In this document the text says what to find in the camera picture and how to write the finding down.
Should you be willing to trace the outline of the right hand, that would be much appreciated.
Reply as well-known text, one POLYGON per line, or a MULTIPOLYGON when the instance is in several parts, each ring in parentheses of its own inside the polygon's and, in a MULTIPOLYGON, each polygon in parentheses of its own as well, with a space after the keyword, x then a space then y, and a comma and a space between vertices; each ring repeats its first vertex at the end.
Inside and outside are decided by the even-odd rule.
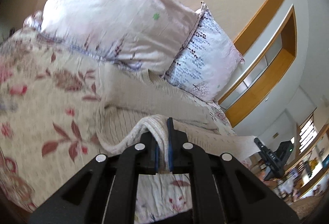
POLYGON ((270 188, 271 190, 273 190, 274 188, 276 188, 278 186, 278 182, 276 179, 270 179, 268 181, 265 181, 265 168, 262 169, 262 166, 264 166, 264 161, 260 160, 257 163, 258 167, 260 168, 260 171, 256 174, 258 179, 260 181, 262 181, 268 188, 270 188))

